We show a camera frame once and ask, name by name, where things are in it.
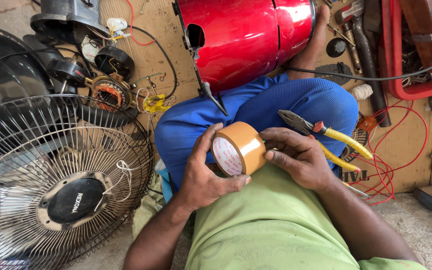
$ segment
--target green wire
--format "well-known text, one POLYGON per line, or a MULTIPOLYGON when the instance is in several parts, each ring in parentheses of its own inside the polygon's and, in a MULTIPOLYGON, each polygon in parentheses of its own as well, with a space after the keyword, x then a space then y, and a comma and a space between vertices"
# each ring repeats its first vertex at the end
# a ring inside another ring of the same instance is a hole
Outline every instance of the green wire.
POLYGON ((146 78, 149 78, 149 77, 152 77, 152 76, 156 76, 156 75, 160 75, 160 74, 163 74, 163 73, 155 73, 155 74, 151 74, 151 75, 144 76, 144 77, 142 77, 142 78, 137 79, 134 83, 131 83, 131 84, 133 85, 133 84, 135 84, 135 83, 141 81, 142 79, 146 79, 146 78))

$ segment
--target brown packing tape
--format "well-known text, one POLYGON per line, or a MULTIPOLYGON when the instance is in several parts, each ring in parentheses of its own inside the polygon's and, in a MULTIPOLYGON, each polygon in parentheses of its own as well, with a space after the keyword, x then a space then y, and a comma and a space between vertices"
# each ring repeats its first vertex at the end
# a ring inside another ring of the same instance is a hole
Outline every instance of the brown packing tape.
POLYGON ((265 162, 266 147, 250 125, 235 122, 214 135, 211 153, 225 175, 251 175, 265 162))

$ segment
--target red wire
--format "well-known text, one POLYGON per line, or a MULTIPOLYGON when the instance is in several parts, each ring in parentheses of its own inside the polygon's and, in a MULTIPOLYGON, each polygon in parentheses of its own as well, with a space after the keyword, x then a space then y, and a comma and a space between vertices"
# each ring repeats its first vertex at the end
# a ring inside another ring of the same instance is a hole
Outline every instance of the red wire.
MULTIPOLYGON (((385 98, 386 98, 386 101, 387 101, 387 103, 389 103, 389 98, 388 98, 388 96, 387 96, 387 94, 385 93, 385 98)), ((369 161, 366 161, 366 160, 364 160, 363 158, 361 158, 361 155, 355 155, 355 154, 351 154, 351 156, 355 156, 356 158, 358 158, 358 159, 360 159, 360 160, 362 160, 362 161, 364 161, 365 163, 368 163, 368 164, 370 164, 371 166, 374 166, 375 167, 375 169, 376 169, 376 174, 373 174, 373 175, 369 175, 369 176, 367 176, 367 177, 365 177, 365 178, 363 178, 363 179, 361 179, 361 180, 359 180, 359 181, 356 181, 356 182, 353 182, 353 183, 351 183, 350 185, 361 185, 361 186, 363 186, 363 187, 366 187, 366 188, 368 188, 368 190, 366 191, 366 192, 369 192, 369 191, 375 191, 375 194, 371 197, 371 198, 369 198, 369 199, 367 199, 367 200, 370 200, 370 199, 373 199, 376 195, 378 195, 378 194, 381 194, 381 195, 384 195, 384 196, 386 196, 387 197, 387 199, 385 199, 385 200, 382 200, 382 201, 380 201, 380 202, 376 202, 376 203, 372 203, 372 204, 370 204, 370 205, 376 205, 376 204, 380 204, 380 203, 384 203, 384 202, 386 202, 386 201, 388 201, 388 200, 390 200, 390 199, 395 199, 394 198, 394 186, 393 186, 393 177, 394 177, 394 172, 395 171, 397 171, 397 170, 400 170, 400 169, 403 169, 403 168, 405 168, 405 167, 408 167, 408 166, 410 166, 411 164, 413 164, 420 156, 421 156, 421 154, 423 153, 423 150, 424 150, 424 148, 426 147, 426 144, 427 144, 427 142, 428 142, 428 124, 426 123, 426 121, 424 120, 424 118, 423 118, 423 116, 421 115, 421 114, 419 114, 418 112, 416 112, 415 110, 413 110, 413 105, 414 105, 414 101, 412 101, 411 102, 411 106, 410 107, 405 107, 405 106, 397 106, 398 104, 399 104, 399 102, 401 102, 402 100, 399 100, 399 101, 397 101, 396 103, 394 103, 392 106, 388 106, 388 107, 386 107, 386 108, 383 108, 383 109, 381 109, 381 110, 379 110, 379 111, 377 111, 377 112, 375 112, 374 114, 373 114, 373 117, 375 117, 375 116, 377 116, 377 115, 380 115, 380 114, 382 114, 383 112, 384 112, 384 114, 385 114, 385 116, 388 114, 388 111, 389 111, 389 109, 392 109, 392 108, 403 108, 403 109, 407 109, 407 113, 405 114, 405 116, 403 117, 403 119, 401 119, 399 122, 398 122, 398 124, 396 124, 395 126, 393 126, 393 128, 391 128, 384 136, 383 136, 383 138, 381 138, 381 140, 376 144, 376 147, 374 148, 374 149, 372 149, 372 147, 371 147, 371 143, 370 142, 368 142, 368 147, 369 147, 369 149, 374 153, 374 156, 375 156, 375 159, 374 159, 374 164, 373 163, 371 163, 371 162, 369 162, 369 161), (393 169, 393 168, 391 168, 391 166, 389 166, 386 162, 384 162, 382 159, 381 159, 381 157, 380 156, 378 156, 377 154, 376 154, 376 150, 378 149, 378 147, 379 147, 379 145, 381 144, 381 142, 384 140, 384 139, 386 139, 387 138, 387 136, 391 133, 391 132, 393 132, 399 125, 401 125, 401 123, 408 117, 408 115, 411 113, 411 112, 413 112, 413 113, 415 113, 422 121, 423 121, 423 123, 424 123, 424 127, 425 127, 425 129, 426 129, 426 132, 425 132, 425 139, 424 139, 424 143, 423 143, 423 146, 421 147, 421 150, 419 151, 419 153, 417 154, 417 156, 411 161, 411 162, 409 162, 409 163, 407 163, 407 164, 405 164, 405 165, 403 165, 403 166, 401 166, 401 167, 398 167, 398 168, 396 168, 396 169, 393 169), (385 169, 383 169, 382 167, 380 167, 380 166, 378 166, 378 163, 381 163, 381 164, 383 164, 384 166, 385 166, 385 169), (361 183, 361 181, 364 181, 365 179, 368 179, 368 178, 370 178, 370 177, 373 177, 373 176, 378 176, 379 178, 380 178, 380 182, 377 184, 377 185, 375 185, 374 187, 368 187, 368 186, 366 186, 366 185, 364 185, 363 183, 361 183), (386 193, 383 193, 382 191, 383 190, 387 190, 388 191, 388 193, 389 193, 389 195, 388 194, 386 194, 386 193)), ((375 129, 375 127, 377 126, 377 125, 375 125, 370 131, 369 131, 369 133, 368 133, 368 137, 371 135, 371 132, 373 132, 373 130, 375 129)))
POLYGON ((146 46, 149 45, 151 43, 153 43, 155 40, 153 39, 153 41, 149 42, 149 43, 145 43, 145 44, 141 44, 138 41, 135 40, 135 37, 133 36, 133 17, 135 15, 135 10, 133 8, 133 5, 131 4, 131 2, 129 2, 129 0, 126 0, 126 2, 128 2, 129 6, 131 7, 131 26, 129 27, 129 33, 131 34, 131 39, 134 40, 136 43, 138 43, 141 46, 146 46))

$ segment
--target yellow plier handle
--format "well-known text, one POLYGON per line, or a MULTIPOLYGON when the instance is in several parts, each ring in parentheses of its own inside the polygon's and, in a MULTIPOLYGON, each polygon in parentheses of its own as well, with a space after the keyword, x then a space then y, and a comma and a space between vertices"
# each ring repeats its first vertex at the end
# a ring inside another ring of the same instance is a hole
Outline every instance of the yellow plier handle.
POLYGON ((338 140, 340 142, 343 142, 343 143, 351 146, 352 148, 354 148, 354 150, 356 150, 361 155, 363 155, 364 158, 367 159, 367 160, 374 159, 373 154, 370 151, 368 151, 368 149, 364 148, 363 145, 361 145, 360 143, 358 143, 353 138, 347 136, 346 134, 343 134, 343 133, 341 133, 339 131, 336 131, 334 129, 328 128, 326 130, 326 132, 324 133, 324 135, 327 136, 327 137, 336 139, 336 140, 338 140))
POLYGON ((319 146, 321 146, 322 152, 324 153, 324 156, 327 158, 327 160, 333 162, 338 166, 341 166, 341 168, 348 169, 352 172, 361 172, 361 169, 359 167, 340 159, 339 157, 331 153, 331 151, 329 151, 320 141, 318 141, 318 143, 319 146))

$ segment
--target blue shorts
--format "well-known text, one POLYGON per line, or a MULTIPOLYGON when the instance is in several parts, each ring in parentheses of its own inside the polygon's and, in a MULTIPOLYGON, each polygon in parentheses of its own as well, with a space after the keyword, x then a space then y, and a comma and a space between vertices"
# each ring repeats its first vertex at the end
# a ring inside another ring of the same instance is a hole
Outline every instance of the blue shorts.
MULTIPOLYGON (((290 110, 311 123, 323 121, 348 136, 358 120, 358 105, 354 97, 336 83, 325 79, 289 80, 286 73, 274 79, 261 76, 222 96, 223 113, 207 98, 195 97, 167 110, 154 131, 154 141, 166 165, 176 191, 181 187, 184 168, 193 145, 210 125, 245 122, 256 131, 269 127, 287 127, 279 110, 290 110)), ((345 144, 321 134, 314 134, 334 155, 339 156, 345 144)), ((211 152, 207 163, 214 163, 211 152)), ((334 163, 328 162, 331 169, 334 163)))

